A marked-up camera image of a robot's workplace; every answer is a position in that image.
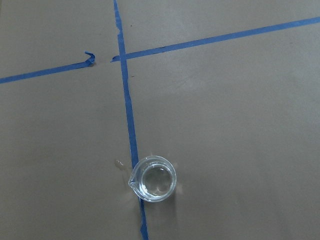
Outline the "clear glass measuring cup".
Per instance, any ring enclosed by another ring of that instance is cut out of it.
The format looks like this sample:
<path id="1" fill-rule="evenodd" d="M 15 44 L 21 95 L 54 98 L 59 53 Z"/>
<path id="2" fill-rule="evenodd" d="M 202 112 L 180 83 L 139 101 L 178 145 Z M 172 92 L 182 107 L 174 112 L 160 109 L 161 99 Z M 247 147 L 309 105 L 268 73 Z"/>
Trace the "clear glass measuring cup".
<path id="1" fill-rule="evenodd" d="M 143 201 L 158 203 L 175 191 L 177 174 L 170 161 L 151 155 L 141 159 L 132 170 L 128 186 Z"/>

